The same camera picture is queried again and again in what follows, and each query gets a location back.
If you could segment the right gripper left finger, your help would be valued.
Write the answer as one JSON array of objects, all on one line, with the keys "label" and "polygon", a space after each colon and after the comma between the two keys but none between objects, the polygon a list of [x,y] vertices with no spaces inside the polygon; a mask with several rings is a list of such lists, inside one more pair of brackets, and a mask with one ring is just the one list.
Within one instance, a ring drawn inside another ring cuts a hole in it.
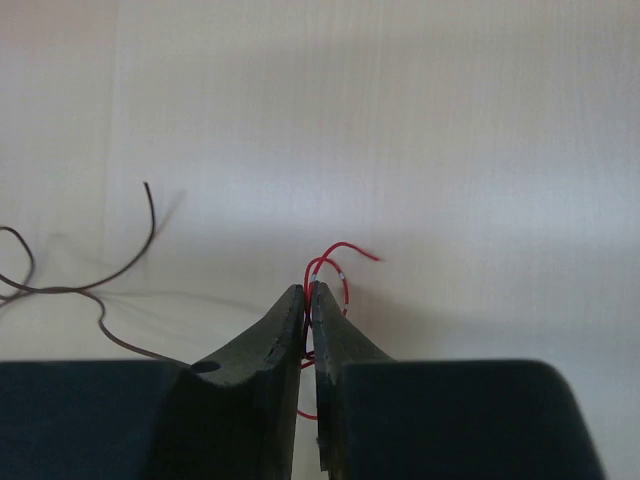
[{"label": "right gripper left finger", "polygon": [[1,366],[5,479],[287,479],[303,291],[194,364],[13,361]]}]

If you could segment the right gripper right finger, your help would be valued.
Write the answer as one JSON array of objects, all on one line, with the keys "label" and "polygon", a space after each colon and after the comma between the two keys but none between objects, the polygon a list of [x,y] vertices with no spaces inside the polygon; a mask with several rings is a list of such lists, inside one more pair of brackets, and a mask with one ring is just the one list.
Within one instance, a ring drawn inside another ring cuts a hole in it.
[{"label": "right gripper right finger", "polygon": [[573,392],[534,360],[398,361],[310,301],[321,468],[333,479],[601,479]]}]

